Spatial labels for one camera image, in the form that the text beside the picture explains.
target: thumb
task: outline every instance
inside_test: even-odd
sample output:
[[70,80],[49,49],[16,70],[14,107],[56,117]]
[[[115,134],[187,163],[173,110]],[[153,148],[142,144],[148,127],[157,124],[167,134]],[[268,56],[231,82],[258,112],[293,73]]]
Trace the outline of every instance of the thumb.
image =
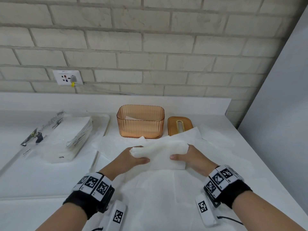
[[171,160],[186,161],[186,154],[174,154],[170,156]]
[[140,164],[147,164],[150,162],[150,159],[149,158],[146,158],[146,157],[142,157],[142,158],[137,158],[136,159],[136,163],[137,165],[140,165]]

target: backsplash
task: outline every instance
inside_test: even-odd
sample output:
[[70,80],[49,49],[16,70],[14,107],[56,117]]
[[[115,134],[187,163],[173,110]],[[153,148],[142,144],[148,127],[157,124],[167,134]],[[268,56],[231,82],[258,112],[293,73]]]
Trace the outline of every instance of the backsplash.
[[[0,91],[230,97],[238,126],[306,5],[0,0]],[[53,69],[86,85],[59,86]]]

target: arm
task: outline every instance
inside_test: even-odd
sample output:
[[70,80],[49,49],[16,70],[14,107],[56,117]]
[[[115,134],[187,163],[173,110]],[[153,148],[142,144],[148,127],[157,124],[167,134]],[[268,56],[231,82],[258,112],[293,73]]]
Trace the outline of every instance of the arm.
[[[130,149],[131,147],[126,148],[99,172],[113,181],[115,177],[126,173],[131,168],[150,162],[148,158],[134,158],[129,152]],[[86,222],[87,215],[81,207],[73,203],[66,203],[56,210],[36,231],[81,231]]]
[[[171,155],[172,160],[187,162],[195,171],[208,176],[218,165],[190,145],[187,154]],[[252,191],[240,194],[232,204],[233,211],[248,231],[305,231],[283,212]]]

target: orange plastic box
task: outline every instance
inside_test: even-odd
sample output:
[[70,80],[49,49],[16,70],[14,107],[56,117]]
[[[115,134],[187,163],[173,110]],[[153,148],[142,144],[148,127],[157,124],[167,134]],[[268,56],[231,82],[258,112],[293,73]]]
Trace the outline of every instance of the orange plastic box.
[[162,107],[127,104],[120,107],[116,116],[123,137],[158,139],[163,135],[165,111]]

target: wall socket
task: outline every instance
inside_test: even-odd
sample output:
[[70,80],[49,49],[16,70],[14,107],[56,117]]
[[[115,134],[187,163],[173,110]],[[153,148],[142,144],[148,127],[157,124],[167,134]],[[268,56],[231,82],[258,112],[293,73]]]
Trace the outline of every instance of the wall socket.
[[52,70],[57,83],[60,86],[71,86],[71,76],[74,75],[77,79],[75,86],[82,86],[83,81],[79,70]]

